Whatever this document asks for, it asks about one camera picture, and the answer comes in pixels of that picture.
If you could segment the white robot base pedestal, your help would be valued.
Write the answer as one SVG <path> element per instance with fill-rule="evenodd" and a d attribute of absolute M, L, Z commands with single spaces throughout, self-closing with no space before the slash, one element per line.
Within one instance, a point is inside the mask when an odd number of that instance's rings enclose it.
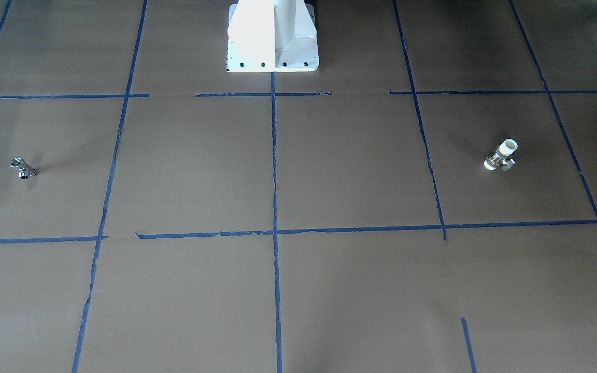
<path fill-rule="evenodd" d="M 320 66 L 315 7 L 305 1 L 238 1 L 229 7 L 228 73 L 300 73 Z"/>

